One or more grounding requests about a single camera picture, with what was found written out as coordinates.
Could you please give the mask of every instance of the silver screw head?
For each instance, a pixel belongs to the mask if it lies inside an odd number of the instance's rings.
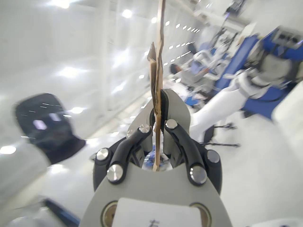
[[[208,150],[207,151],[207,158],[212,163],[218,163],[220,161],[219,154],[214,150]]]
[[[129,131],[127,132],[126,137],[129,138],[129,137],[132,135],[132,133],[133,133],[133,130],[129,130]]]
[[[102,148],[97,152],[96,159],[99,161],[103,161],[107,158],[107,156],[108,156],[108,149]]]
[[[141,132],[141,133],[148,133],[149,131],[150,131],[150,126],[148,125],[148,124],[142,124],[142,125],[140,125],[140,127],[139,127],[139,131]]]
[[[165,124],[169,129],[175,129],[178,126],[178,123],[173,120],[173,119],[169,119],[166,124]]]
[[[110,182],[117,182],[122,178],[123,175],[123,168],[119,164],[114,164],[112,165],[108,170],[107,170],[107,179]]]
[[[194,182],[200,185],[204,184],[207,180],[206,171],[201,166],[193,166],[190,169],[189,175]]]

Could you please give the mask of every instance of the cable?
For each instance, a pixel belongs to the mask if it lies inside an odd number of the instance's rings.
[[[284,96],[284,93],[282,93],[278,98],[273,99],[273,100],[262,100],[262,99],[254,99],[254,100],[258,100],[259,102],[264,102],[264,103],[270,103],[270,102],[275,102],[275,101],[282,99],[283,96]]]

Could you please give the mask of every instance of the cardboard strip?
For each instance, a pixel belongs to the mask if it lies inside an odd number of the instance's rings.
[[[151,81],[151,94],[154,104],[154,113],[156,119],[156,148],[155,148],[155,163],[153,171],[159,170],[160,165],[160,132],[161,132],[161,89],[163,85],[163,66],[162,66],[162,49],[164,44],[164,10],[165,1],[159,0],[158,6],[158,26],[157,26],[157,47],[155,49],[152,43],[147,59],[150,62],[150,81]]]

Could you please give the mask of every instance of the white label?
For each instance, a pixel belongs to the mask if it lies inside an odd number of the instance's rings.
[[[113,227],[201,227],[197,208],[120,198]]]

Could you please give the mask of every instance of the tripod leg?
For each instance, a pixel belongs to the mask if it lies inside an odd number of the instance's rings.
[[[221,143],[200,143],[203,146],[212,145],[212,146],[226,146],[226,147],[240,147],[240,144],[221,144]]]

